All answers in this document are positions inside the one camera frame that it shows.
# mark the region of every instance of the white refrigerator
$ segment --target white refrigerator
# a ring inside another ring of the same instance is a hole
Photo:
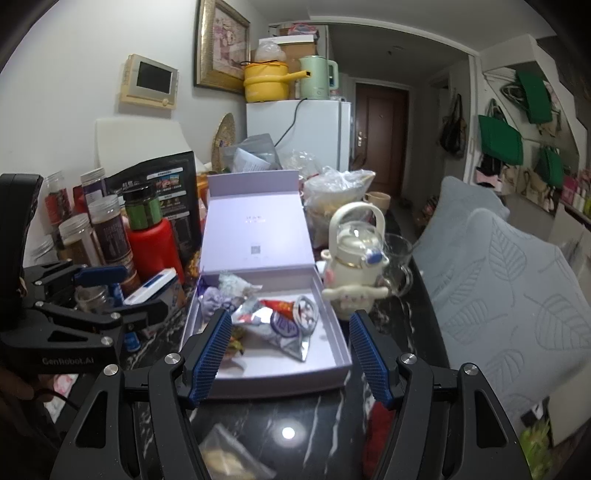
[[[248,136],[270,134],[277,142],[294,121],[299,100],[246,105]],[[316,157],[321,166],[349,169],[351,104],[338,100],[305,100],[297,109],[295,124],[277,145],[280,158],[292,150]]]

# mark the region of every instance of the red cloth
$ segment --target red cloth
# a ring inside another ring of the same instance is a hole
[[[386,410],[380,402],[376,402],[371,409],[367,438],[363,447],[363,476],[365,478],[371,478],[378,466],[395,415],[395,410]]]

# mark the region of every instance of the person's hand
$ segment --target person's hand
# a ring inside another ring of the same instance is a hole
[[[0,366],[0,391],[19,400],[32,400],[35,395],[35,390],[30,384],[2,366]]]
[[[12,395],[19,400],[32,400],[35,390],[51,388],[53,390],[54,375],[39,375],[32,383],[25,382],[17,374],[0,366],[0,391]],[[50,401],[51,395],[42,395],[41,401]]]

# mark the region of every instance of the framed picture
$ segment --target framed picture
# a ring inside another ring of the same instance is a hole
[[[250,59],[250,22],[223,0],[201,0],[198,13],[195,86],[243,93],[241,63]]]

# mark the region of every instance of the spice jar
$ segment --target spice jar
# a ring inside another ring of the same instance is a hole
[[[156,196],[156,187],[144,183],[123,191],[125,211],[129,219],[129,228],[144,230],[157,225],[162,220],[160,200]]]
[[[85,213],[75,215],[63,222],[60,227],[65,255],[75,264],[98,267],[104,263],[96,235]]]
[[[100,200],[107,195],[107,185],[105,183],[105,169],[96,168],[90,170],[84,175],[80,175],[80,182],[82,184],[82,191],[86,199],[86,205]]]
[[[88,211],[105,261],[108,264],[120,264],[127,268],[128,276],[121,283],[121,290],[125,296],[130,295],[141,286],[141,282],[125,233],[119,198],[117,195],[103,197],[91,203]]]
[[[72,216],[70,199],[68,198],[64,176],[61,170],[47,176],[45,186],[47,189],[45,206],[49,215],[49,221],[53,226],[57,226]]]
[[[43,237],[41,242],[31,250],[31,257],[35,265],[57,262],[57,252],[53,247],[53,238],[51,235]]]

